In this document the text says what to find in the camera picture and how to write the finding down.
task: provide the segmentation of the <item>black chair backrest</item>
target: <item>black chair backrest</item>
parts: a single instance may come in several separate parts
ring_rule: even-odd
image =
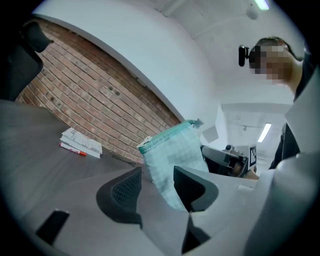
[[[54,42],[45,36],[39,24],[35,21],[26,24],[22,28],[21,36],[25,42],[38,53],[43,52],[49,44]]]

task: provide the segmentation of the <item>black jacket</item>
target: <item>black jacket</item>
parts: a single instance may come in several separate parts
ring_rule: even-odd
[[[302,93],[302,91],[305,89],[312,74],[314,73],[315,67],[316,62],[313,56],[310,54],[308,49],[305,48],[304,59],[302,64],[302,77],[297,87],[294,100],[296,100]],[[271,163],[269,169],[275,169],[282,160],[294,157],[299,152],[300,150],[296,142],[296,139],[292,131],[290,130],[289,126],[285,124],[284,129],[282,129],[279,146],[275,152],[274,160]]]

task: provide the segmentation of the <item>notebook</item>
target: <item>notebook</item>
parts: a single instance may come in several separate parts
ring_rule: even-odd
[[[100,158],[102,154],[102,145],[100,142],[85,136],[73,128],[64,131],[60,140],[93,157]]]

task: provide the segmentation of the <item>brick wall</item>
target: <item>brick wall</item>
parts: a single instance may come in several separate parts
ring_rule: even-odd
[[[61,26],[36,21],[54,43],[39,54],[44,67],[17,101],[46,107],[107,150],[143,163],[136,146],[179,120],[105,51]]]

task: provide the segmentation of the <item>chair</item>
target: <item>chair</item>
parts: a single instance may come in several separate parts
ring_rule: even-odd
[[[22,90],[40,73],[44,64],[35,53],[44,51],[53,41],[36,22],[25,25],[17,36],[4,63],[0,99],[15,101]]]

